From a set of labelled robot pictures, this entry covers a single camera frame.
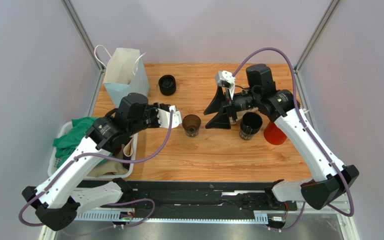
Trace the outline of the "white paper bag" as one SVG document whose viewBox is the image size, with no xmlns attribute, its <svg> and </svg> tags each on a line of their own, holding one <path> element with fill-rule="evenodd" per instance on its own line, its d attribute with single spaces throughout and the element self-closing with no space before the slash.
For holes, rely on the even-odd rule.
<svg viewBox="0 0 384 240">
<path fill-rule="evenodd" d="M 144 53 L 135 48 L 118 47 L 110 54 L 104 47 L 109 56 L 108 62 L 104 63 L 97 56 L 98 47 L 103 45 L 97 45 L 93 55 L 105 69 L 103 86 L 115 107 L 118 107 L 122 98 L 130 93 L 148 96 L 150 84 L 143 63 Z"/>
</svg>

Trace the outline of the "single dark coffee cup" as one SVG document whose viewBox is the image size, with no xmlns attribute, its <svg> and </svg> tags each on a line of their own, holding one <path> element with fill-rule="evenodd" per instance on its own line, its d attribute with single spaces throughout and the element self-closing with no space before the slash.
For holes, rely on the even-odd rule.
<svg viewBox="0 0 384 240">
<path fill-rule="evenodd" d="M 182 120 L 182 127 L 188 137 L 196 137 L 201 127 L 201 119 L 195 114 L 186 115 Z"/>
</svg>

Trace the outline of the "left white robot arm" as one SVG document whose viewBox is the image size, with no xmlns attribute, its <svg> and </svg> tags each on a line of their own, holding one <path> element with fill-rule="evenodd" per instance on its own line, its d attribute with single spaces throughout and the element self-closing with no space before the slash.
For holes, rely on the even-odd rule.
<svg viewBox="0 0 384 240">
<path fill-rule="evenodd" d="M 39 226 L 60 231 L 86 211 L 102 206 L 131 205 L 132 188 L 121 177 L 86 190 L 77 190 L 77 187 L 101 161 L 119 162 L 113 153 L 135 134 L 150 128 L 171 131 L 181 123 L 181 113 L 176 106 L 149 104 L 143 94 L 128 94 L 117 108 L 92 123 L 53 175 L 40 185 L 28 186 L 22 191 L 26 207 L 34 208 Z"/>
</svg>

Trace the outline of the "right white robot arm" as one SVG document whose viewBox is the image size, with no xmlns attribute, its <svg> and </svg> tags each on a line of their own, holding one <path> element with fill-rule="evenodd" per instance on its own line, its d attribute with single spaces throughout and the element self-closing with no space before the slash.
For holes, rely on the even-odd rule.
<svg viewBox="0 0 384 240">
<path fill-rule="evenodd" d="M 236 92 L 235 76 L 229 71 L 215 75 L 216 94 L 205 109 L 213 115 L 207 129 L 230 129 L 240 124 L 240 136 L 249 139 L 261 128 L 262 116 L 269 124 L 264 129 L 265 139 L 280 145 L 289 139 L 304 159 L 311 178 L 296 181 L 278 180 L 266 190 L 279 202 L 306 202 L 321 210 L 350 191 L 359 176 L 354 165 L 345 165 L 318 136 L 305 116 L 293 93 L 278 90 L 271 69 L 265 64 L 246 68 L 248 87 Z"/>
</svg>

